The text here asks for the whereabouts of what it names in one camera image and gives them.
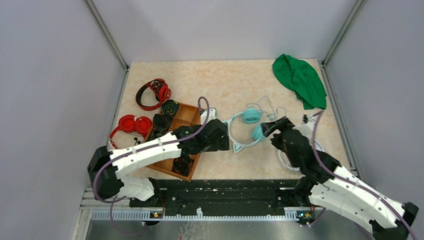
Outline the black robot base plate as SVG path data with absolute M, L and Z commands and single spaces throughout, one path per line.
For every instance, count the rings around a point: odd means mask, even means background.
M 165 211 L 165 216 L 194 216 L 198 209 L 206 217 L 283 216 L 290 210 L 319 210 L 307 204 L 295 190 L 296 179 L 157 179 L 153 197 L 129 200 L 131 208 Z

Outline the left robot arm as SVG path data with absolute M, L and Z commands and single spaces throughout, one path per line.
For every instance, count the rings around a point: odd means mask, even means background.
M 127 148 L 98 147 L 87 166 L 94 198 L 108 204 L 135 198 L 154 207 L 160 202 L 161 194 L 153 179 L 129 174 L 167 159 L 203 153 L 227 133 L 225 123 L 212 119 L 201 125 L 179 126 L 161 137 Z

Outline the black yellow rolled item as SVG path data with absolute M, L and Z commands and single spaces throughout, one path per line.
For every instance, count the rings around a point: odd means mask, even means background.
M 164 103 L 162 103 L 160 112 L 164 115 L 175 116 L 178 112 L 179 107 L 180 104 L 177 101 L 173 99 L 168 99 Z

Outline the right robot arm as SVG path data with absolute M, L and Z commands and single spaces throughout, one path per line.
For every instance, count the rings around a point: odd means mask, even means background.
M 303 175 L 283 199 L 302 207 L 318 206 L 351 220 L 376 240 L 406 240 L 419 208 L 390 199 L 353 175 L 330 154 L 318 150 L 315 123 L 294 125 L 287 117 L 260 125 L 262 134 Z

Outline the teal cat-ear headphones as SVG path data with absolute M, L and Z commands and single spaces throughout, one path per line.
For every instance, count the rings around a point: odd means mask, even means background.
M 256 102 L 248 103 L 244 110 L 237 112 L 224 123 L 228 127 L 228 137 L 234 153 L 251 148 L 266 139 L 261 123 L 272 122 L 288 110 L 282 105 L 273 106 L 271 99 L 264 95 Z

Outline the red and black headphones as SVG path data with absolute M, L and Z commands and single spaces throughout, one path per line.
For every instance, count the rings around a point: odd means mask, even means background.
M 143 95 L 146 91 L 151 92 L 152 96 L 154 96 L 156 100 L 154 105 L 146 105 L 143 102 Z M 170 99 L 171 95 L 172 90 L 166 81 L 162 78 L 155 78 L 138 89 L 135 95 L 135 102 L 141 109 L 153 111 L 160 108 L 164 102 Z

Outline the green cloth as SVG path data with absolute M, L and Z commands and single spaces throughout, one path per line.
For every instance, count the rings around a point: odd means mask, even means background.
M 324 84 L 306 61 L 282 54 L 273 62 L 272 72 L 280 84 L 294 92 L 305 110 L 327 108 Z

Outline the red and white headphones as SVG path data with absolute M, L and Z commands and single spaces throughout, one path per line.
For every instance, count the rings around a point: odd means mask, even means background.
M 108 145 L 112 149 L 118 149 L 118 146 L 113 141 L 113 137 L 117 132 L 134 135 L 136 138 L 135 144 L 138 145 L 141 141 L 138 140 L 137 136 L 141 136 L 145 140 L 152 127 L 153 121 L 146 116 L 135 117 L 132 114 L 124 115 L 118 120 L 117 126 L 109 134 Z

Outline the dark green rolled item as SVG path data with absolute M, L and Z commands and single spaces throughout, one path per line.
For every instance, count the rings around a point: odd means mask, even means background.
M 152 141 L 154 139 L 160 138 L 167 133 L 164 129 L 152 129 L 148 136 L 146 137 L 146 141 Z

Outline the black orange rolled item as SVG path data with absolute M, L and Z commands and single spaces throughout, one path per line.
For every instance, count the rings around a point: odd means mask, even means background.
M 191 159 L 188 155 L 174 158 L 172 161 L 171 171 L 187 177 L 191 172 L 193 163 L 194 160 Z

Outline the dark rolled item middle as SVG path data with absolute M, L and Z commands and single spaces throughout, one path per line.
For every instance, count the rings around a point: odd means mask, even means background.
M 159 130 L 168 130 L 173 121 L 172 116 L 168 114 L 155 114 L 153 116 L 153 127 Z

